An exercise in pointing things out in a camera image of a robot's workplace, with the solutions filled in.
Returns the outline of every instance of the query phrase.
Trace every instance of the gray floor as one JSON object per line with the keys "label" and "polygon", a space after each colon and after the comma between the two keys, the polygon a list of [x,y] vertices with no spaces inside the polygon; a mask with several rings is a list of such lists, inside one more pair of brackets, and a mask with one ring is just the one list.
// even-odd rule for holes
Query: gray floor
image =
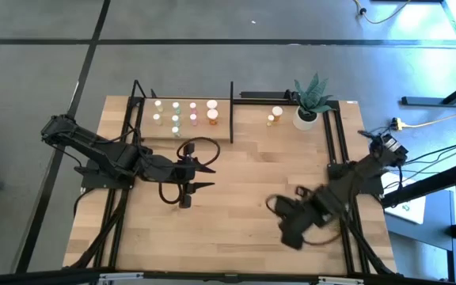
{"label": "gray floor", "polygon": [[[400,5],[362,3],[371,18],[384,17]],[[100,0],[0,0],[0,37],[90,38],[101,5]],[[348,0],[119,0],[110,5],[101,37],[456,39],[439,4],[410,4],[381,25],[358,21],[355,14],[355,5]],[[40,142],[39,131],[50,115],[67,110],[86,51],[86,46],[0,46],[0,180],[6,183],[0,191],[0,274],[12,270],[51,155]],[[129,95],[134,79],[145,91],[153,88],[163,97],[228,97],[230,81],[235,93],[292,89],[293,79],[305,82],[316,71],[329,78],[327,93],[359,101],[367,129],[382,126],[393,116],[418,124],[456,113],[397,103],[402,96],[444,97],[456,90],[456,48],[99,46],[77,120],[95,130],[105,96]],[[396,136],[415,157],[456,143],[456,118]],[[434,170],[452,164],[456,158]],[[69,158],[63,159],[30,270],[61,266],[81,180],[73,166]],[[447,277],[446,252],[390,237],[399,272],[425,279]]]}

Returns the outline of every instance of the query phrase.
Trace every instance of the small bottle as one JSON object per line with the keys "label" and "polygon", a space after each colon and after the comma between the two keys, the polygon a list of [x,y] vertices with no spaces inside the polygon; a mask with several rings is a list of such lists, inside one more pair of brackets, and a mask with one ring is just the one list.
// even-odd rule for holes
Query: small bottle
{"label": "small bottle", "polygon": [[268,115],[268,120],[267,120],[267,126],[272,126],[272,122],[274,121],[274,116],[273,115]]}
{"label": "small bottle", "polygon": [[158,110],[158,112],[163,112],[163,105],[160,100],[156,100],[154,102],[154,106],[156,106],[156,109]]}
{"label": "small bottle", "polygon": [[181,133],[179,132],[179,127],[172,127],[172,134],[176,138],[181,137]]}
{"label": "small bottle", "polygon": [[173,102],[172,107],[177,115],[181,114],[181,107],[179,105],[179,102]]}
{"label": "small bottle", "polygon": [[207,108],[215,110],[217,107],[218,107],[218,102],[216,100],[207,101]]}
{"label": "small bottle", "polygon": [[173,125],[175,127],[180,127],[181,126],[181,122],[179,121],[179,116],[173,115],[172,116],[172,121],[173,121]]}
{"label": "small bottle", "polygon": [[191,125],[196,126],[198,124],[198,120],[196,120],[196,114],[191,114],[189,116],[189,119],[191,120]]}
{"label": "small bottle", "polygon": [[196,114],[196,103],[191,103],[189,108],[191,109],[191,114]]}
{"label": "small bottle", "polygon": [[209,118],[209,124],[211,124],[211,125],[218,124],[218,111],[215,109],[210,109],[207,112],[207,118]]}
{"label": "small bottle", "polygon": [[152,116],[152,118],[154,119],[154,122],[158,125],[158,126],[161,126],[163,124],[162,122],[162,117],[159,116],[159,114],[154,114],[154,116]]}
{"label": "small bottle", "polygon": [[272,115],[274,115],[274,122],[279,122],[281,115],[283,114],[283,109],[279,106],[272,108]]}

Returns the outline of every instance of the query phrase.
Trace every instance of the white pot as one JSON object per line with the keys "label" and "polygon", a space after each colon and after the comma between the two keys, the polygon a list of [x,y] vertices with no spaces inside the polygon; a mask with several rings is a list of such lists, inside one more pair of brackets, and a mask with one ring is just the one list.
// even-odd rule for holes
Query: white pot
{"label": "white pot", "polygon": [[312,120],[310,122],[306,122],[305,120],[300,119],[300,116],[298,115],[299,108],[300,107],[297,107],[297,110],[294,112],[293,124],[300,131],[308,131],[313,127],[314,122],[316,122],[316,120],[318,118],[318,115],[316,114],[316,118],[314,118],[314,120]]}

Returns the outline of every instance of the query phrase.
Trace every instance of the white cap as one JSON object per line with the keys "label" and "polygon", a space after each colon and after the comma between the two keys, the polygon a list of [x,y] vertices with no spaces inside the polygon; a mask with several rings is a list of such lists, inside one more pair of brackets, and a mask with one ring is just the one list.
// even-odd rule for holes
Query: white cap
{"label": "white cap", "polygon": [[283,114],[283,109],[279,106],[275,106],[272,108],[272,114],[274,114],[274,116],[281,116]]}
{"label": "white cap", "polygon": [[207,107],[208,108],[217,108],[218,102],[216,100],[209,100],[209,101],[207,101]]}
{"label": "white cap", "polygon": [[210,109],[207,112],[207,117],[211,120],[216,120],[218,118],[218,111],[216,111],[214,109]]}

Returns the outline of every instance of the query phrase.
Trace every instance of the potted plant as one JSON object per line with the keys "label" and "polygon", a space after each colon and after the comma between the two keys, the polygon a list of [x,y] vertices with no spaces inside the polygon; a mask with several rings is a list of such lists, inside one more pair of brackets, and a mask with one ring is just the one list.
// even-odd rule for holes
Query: potted plant
{"label": "potted plant", "polygon": [[293,124],[301,131],[310,130],[317,119],[317,114],[331,110],[326,101],[332,96],[322,96],[328,79],[319,81],[317,74],[314,75],[309,87],[304,92],[297,80],[294,86],[297,92],[292,93],[293,99],[298,103],[297,111],[293,117]]}

